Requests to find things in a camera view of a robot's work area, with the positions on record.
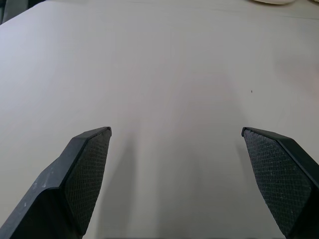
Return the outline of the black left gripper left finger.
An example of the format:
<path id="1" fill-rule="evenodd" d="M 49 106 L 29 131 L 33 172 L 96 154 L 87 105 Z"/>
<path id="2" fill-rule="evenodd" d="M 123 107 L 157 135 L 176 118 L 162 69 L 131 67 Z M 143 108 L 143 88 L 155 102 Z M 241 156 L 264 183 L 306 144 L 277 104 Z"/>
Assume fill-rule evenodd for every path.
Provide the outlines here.
<path id="1" fill-rule="evenodd" d="M 0 227 L 0 239 L 82 239 L 100 194 L 110 127 L 73 137 Z"/>

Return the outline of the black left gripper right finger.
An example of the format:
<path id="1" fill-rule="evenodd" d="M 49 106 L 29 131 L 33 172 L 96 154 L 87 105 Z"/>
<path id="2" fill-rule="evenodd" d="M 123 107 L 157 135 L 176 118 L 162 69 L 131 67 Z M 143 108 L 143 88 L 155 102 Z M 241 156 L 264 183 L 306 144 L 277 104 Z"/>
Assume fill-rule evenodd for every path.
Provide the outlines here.
<path id="1" fill-rule="evenodd" d="M 319 164 L 292 138 L 244 127 L 258 189 L 286 239 L 319 239 Z"/>

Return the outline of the white object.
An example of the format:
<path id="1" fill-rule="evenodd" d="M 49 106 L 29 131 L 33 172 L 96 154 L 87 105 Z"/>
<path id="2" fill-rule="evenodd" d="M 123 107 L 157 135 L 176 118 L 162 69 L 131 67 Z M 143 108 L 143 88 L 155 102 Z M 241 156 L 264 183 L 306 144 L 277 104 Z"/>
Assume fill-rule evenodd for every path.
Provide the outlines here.
<path id="1" fill-rule="evenodd" d="M 261 4 L 270 5 L 288 5 L 294 3 L 296 0 L 250 0 Z"/>

